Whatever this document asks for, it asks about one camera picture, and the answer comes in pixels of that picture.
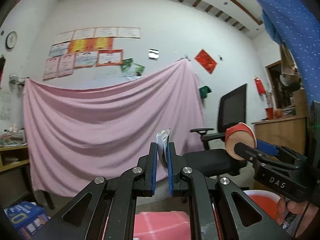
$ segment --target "blue gripper pad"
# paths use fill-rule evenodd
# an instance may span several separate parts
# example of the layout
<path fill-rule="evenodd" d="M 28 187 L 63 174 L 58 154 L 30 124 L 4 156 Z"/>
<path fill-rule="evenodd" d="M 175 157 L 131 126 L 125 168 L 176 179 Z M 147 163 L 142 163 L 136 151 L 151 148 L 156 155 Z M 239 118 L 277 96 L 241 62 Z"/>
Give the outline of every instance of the blue gripper pad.
<path fill-rule="evenodd" d="M 257 140 L 257 150 L 270 156 L 276 156 L 279 153 L 274 145 L 260 140 Z"/>
<path fill-rule="evenodd" d="M 152 195 L 155 195 L 156 190 L 156 178 L 157 178 L 157 158 L 158 158 L 158 150 L 157 150 L 157 144 L 155 143 L 155 153 L 153 156 L 153 167 L 152 167 L 152 184 L 151 184 L 151 191 Z"/>
<path fill-rule="evenodd" d="M 168 180 L 170 195 L 173 196 L 173 174 L 172 174 L 172 162 L 169 144 L 167 145 L 167 162 L 168 162 Z"/>

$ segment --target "certificate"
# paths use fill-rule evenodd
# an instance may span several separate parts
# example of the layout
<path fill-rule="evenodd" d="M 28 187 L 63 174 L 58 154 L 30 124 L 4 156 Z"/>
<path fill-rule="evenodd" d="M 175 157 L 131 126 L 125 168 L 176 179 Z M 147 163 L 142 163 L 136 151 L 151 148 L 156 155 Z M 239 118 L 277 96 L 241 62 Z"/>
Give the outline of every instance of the certificate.
<path fill-rule="evenodd" d="M 140 38 L 140 28 L 119 27 L 119 38 Z"/>
<path fill-rule="evenodd" d="M 116 37 L 117 29 L 118 29 L 117 27 L 97 28 L 94 37 L 95 38 Z"/>
<path fill-rule="evenodd" d="M 47 59 L 47 61 L 45 62 L 43 80 L 56 77 L 59 59 L 60 57 Z"/>
<path fill-rule="evenodd" d="M 87 40 L 71 41 L 68 53 L 86 51 Z"/>
<path fill-rule="evenodd" d="M 67 54 L 60 57 L 57 76 L 62 77 L 73 73 L 75 54 Z"/>
<path fill-rule="evenodd" d="M 112 49 L 113 38 L 94 38 L 93 50 Z"/>
<path fill-rule="evenodd" d="M 98 51 L 77 53 L 74 68 L 92 67 L 97 62 L 97 57 Z"/>
<path fill-rule="evenodd" d="M 49 57 L 57 57 L 68 53 L 68 47 L 70 42 L 60 43 L 52 45 L 49 52 Z"/>
<path fill-rule="evenodd" d="M 75 31 L 57 34 L 53 44 L 59 44 L 59 43 L 71 41 L 73 33 L 75 33 Z"/>
<path fill-rule="evenodd" d="M 76 41 L 76 40 L 93 38 L 94 30 L 95 28 L 76 30 L 72 40 Z"/>
<path fill-rule="evenodd" d="M 100 50 L 97 66 L 121 65 L 122 53 L 122 49 Z"/>

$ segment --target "finger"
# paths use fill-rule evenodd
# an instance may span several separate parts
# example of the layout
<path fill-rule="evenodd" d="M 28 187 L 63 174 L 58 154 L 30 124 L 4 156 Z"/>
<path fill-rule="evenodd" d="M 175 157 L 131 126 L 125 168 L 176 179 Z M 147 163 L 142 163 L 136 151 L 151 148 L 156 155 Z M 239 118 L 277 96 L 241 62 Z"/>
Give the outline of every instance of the finger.
<path fill-rule="evenodd" d="M 287 208 L 292 214 L 302 215 L 306 205 L 307 205 L 306 201 L 301 203 L 290 201 L 287 205 Z"/>
<path fill-rule="evenodd" d="M 281 197 L 277 203 L 277 212 L 279 214 L 284 213 L 285 212 L 285 201 L 284 201 L 284 197 Z"/>
<path fill-rule="evenodd" d="M 284 197 L 281 197 L 277 203 L 276 222 L 278 225 L 281 225 L 284 221 L 285 209 L 286 209 L 286 206 L 285 206 Z"/>

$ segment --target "mesh chair back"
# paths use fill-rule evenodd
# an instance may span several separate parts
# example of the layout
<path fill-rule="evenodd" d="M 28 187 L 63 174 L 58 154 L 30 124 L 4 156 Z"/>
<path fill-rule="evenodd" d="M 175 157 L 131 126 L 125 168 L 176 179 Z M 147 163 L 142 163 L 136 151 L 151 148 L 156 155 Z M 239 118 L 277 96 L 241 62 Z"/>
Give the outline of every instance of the mesh chair back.
<path fill-rule="evenodd" d="M 246 122 L 247 84 L 227 93 L 220 99 L 218 132 Z"/>

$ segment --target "blue cloth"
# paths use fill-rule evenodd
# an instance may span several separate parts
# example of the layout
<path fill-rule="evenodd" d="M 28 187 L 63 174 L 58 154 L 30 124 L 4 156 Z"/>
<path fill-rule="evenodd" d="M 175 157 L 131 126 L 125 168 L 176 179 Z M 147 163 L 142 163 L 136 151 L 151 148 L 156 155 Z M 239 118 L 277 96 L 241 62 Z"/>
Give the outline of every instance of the blue cloth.
<path fill-rule="evenodd" d="M 257 0 L 291 51 L 308 103 L 320 101 L 320 24 L 301 0 Z"/>
<path fill-rule="evenodd" d="M 264 11 L 262 11 L 262 20 L 270 38 L 280 45 L 282 42 L 281 36 Z"/>

